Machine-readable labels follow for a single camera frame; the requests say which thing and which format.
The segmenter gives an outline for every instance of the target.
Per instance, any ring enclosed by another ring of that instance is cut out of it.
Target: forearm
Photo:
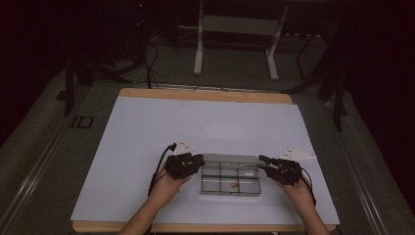
[[[305,231],[308,235],[325,235],[329,234],[326,225],[318,215],[317,211],[313,211],[301,217],[302,223],[304,224]]]
[[[143,206],[130,218],[130,220],[119,231],[118,235],[141,235],[144,234],[161,208],[146,201]]]

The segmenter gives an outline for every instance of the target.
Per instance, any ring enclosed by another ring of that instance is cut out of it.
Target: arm
[[[147,201],[122,227],[118,235],[144,234],[153,223],[158,212],[174,198],[180,187],[190,177],[174,180],[163,167],[158,174],[158,179],[159,181],[155,184]]]
[[[296,185],[279,185],[284,189],[291,204],[304,224],[308,235],[329,234],[326,226],[315,209],[310,192],[307,186],[300,180]]]

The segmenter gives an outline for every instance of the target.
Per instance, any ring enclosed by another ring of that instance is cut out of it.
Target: clear plastic box
[[[260,195],[257,157],[204,154],[204,195],[257,197]]]

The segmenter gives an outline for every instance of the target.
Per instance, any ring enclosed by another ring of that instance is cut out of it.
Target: dark background
[[[275,18],[272,1],[211,0],[206,11],[235,16]],[[74,23],[82,48],[98,61],[137,53],[125,43],[133,36],[134,1],[3,1],[0,7],[0,144],[9,137],[46,84],[65,64],[60,23]],[[197,25],[198,1],[154,1],[154,26],[174,40],[175,25]],[[408,184],[415,178],[414,114],[415,5],[377,1],[346,15],[333,47],[347,64],[346,89],[377,142],[396,183],[415,211],[415,194]],[[295,3],[284,31],[310,33],[324,12],[315,4]]]

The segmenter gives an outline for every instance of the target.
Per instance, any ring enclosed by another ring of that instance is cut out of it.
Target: white table leg
[[[278,79],[277,68],[275,66],[275,61],[274,61],[274,52],[275,52],[275,48],[277,47],[278,39],[280,39],[280,36],[281,36],[281,31],[283,29],[284,20],[287,16],[287,12],[288,12],[288,6],[286,6],[283,12],[281,13],[280,21],[278,22],[277,27],[275,28],[274,40],[272,42],[271,47],[265,50],[265,55],[266,55],[266,60],[268,62],[268,68],[269,68],[269,74],[271,76],[271,80]]]
[[[204,0],[199,1],[199,27],[198,27],[198,48],[196,49],[194,75],[202,73],[202,61],[204,58]]]

